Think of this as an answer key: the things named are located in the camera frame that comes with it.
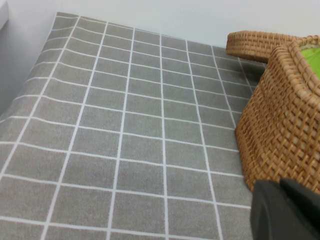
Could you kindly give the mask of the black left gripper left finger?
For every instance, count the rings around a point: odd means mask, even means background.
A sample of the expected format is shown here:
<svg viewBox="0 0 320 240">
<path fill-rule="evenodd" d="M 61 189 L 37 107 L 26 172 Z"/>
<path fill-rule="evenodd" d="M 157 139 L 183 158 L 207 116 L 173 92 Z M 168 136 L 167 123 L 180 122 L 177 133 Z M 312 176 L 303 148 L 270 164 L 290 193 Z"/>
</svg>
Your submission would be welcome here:
<svg viewBox="0 0 320 240">
<path fill-rule="evenodd" d="M 254 240 L 318 240 L 320 208 L 295 204 L 280 182 L 258 180 L 253 190 L 250 226 Z"/>
</svg>

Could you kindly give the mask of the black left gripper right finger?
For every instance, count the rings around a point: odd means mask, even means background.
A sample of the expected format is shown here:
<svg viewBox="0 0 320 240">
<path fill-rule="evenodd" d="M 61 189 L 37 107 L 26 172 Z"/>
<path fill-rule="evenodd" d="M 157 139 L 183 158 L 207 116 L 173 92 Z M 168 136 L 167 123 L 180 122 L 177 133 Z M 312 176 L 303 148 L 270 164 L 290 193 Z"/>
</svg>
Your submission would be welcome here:
<svg viewBox="0 0 320 240">
<path fill-rule="evenodd" d="M 300 207 L 320 207 L 320 195 L 295 180 L 283 178 L 279 184 L 289 198 Z"/>
</svg>

